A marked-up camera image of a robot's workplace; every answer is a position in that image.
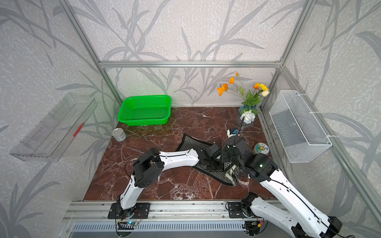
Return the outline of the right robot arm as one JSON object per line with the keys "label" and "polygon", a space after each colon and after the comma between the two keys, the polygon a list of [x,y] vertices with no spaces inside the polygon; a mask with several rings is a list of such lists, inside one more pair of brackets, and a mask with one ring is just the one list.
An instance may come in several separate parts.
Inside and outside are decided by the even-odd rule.
{"label": "right robot arm", "polygon": [[254,154],[242,137],[236,135],[228,138],[221,157],[270,191],[287,209],[279,209],[250,192],[241,201],[246,216],[262,217],[293,238],[333,238],[339,234],[341,221],[314,207],[271,158],[265,154]]}

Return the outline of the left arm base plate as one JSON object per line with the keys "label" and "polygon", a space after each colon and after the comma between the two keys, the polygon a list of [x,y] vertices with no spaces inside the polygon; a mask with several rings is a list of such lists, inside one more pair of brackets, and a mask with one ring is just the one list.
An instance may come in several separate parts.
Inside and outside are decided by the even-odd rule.
{"label": "left arm base plate", "polygon": [[135,206],[123,210],[120,202],[113,203],[109,210],[108,219],[147,219],[149,215],[150,203],[138,202]]}

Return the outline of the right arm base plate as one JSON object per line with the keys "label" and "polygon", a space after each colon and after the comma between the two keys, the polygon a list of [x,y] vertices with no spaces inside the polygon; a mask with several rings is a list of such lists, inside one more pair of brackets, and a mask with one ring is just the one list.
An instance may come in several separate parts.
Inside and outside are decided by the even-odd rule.
{"label": "right arm base plate", "polygon": [[247,218],[243,213],[241,202],[227,202],[225,207],[229,213],[229,218],[231,219]]}

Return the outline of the black white knitted scarf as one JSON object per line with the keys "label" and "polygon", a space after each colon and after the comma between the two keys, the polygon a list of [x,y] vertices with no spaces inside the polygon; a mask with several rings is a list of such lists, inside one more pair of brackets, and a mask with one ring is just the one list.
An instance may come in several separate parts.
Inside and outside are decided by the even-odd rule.
{"label": "black white knitted scarf", "polygon": [[194,149],[196,152],[200,152],[201,158],[199,159],[199,162],[193,166],[194,169],[210,176],[221,184],[236,186],[238,169],[235,168],[226,175],[226,169],[231,169],[231,162],[222,163],[219,160],[215,160],[213,157],[209,157],[209,155],[211,155],[211,146],[212,144],[210,143],[184,134],[176,151],[188,151]]}

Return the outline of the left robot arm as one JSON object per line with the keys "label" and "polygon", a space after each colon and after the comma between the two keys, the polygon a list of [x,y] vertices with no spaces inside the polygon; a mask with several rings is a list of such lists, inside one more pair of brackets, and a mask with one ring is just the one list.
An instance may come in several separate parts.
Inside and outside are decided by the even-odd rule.
{"label": "left robot arm", "polygon": [[163,171],[178,167],[204,166],[207,170],[222,170],[222,147],[214,143],[207,148],[195,147],[185,151],[164,152],[156,147],[141,155],[133,165],[130,181],[120,195],[122,211],[131,210],[142,191],[155,183]]}

